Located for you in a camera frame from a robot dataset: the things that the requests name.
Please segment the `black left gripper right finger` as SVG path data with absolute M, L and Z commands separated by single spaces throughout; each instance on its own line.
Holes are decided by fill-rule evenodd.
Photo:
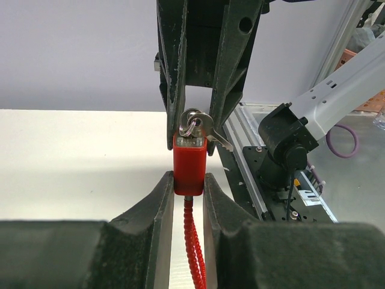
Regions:
M 205 176 L 208 288 L 383 288 L 384 234 L 364 223 L 263 222 Z

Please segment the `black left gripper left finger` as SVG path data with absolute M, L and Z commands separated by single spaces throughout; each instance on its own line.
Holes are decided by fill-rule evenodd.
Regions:
M 1 222 L 2 288 L 167 288 L 173 172 L 109 222 Z

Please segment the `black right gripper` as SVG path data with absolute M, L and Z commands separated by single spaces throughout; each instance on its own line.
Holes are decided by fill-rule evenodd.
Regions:
M 269 1 L 157 1 L 167 148 L 179 129 L 185 86 L 212 87 L 209 114 L 219 131 L 243 97 L 260 16 Z

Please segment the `silver key bunch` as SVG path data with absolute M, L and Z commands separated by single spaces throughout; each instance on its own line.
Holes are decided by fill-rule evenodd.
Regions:
M 213 118 L 196 108 L 189 108 L 181 114 L 179 134 L 181 137 L 206 138 L 208 141 L 217 141 L 222 147 L 233 152 L 233 145 L 214 129 Z

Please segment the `red cable padlock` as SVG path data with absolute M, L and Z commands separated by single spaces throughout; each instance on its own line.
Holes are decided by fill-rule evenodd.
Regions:
M 203 193 L 206 173 L 205 138 L 173 137 L 174 192 L 184 197 L 183 230 L 186 255 L 193 284 L 206 288 L 206 269 L 193 218 L 193 197 Z

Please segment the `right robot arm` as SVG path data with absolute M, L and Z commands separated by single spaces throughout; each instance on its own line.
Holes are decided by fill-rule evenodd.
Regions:
M 241 100 L 261 16 L 269 1 L 158 1 L 156 19 L 167 146 L 190 132 L 186 86 L 212 90 L 209 118 L 219 128 Z M 266 116 L 259 133 L 272 159 L 301 169 L 306 155 L 335 124 L 384 89 L 384 35 L 351 61 L 288 104 Z

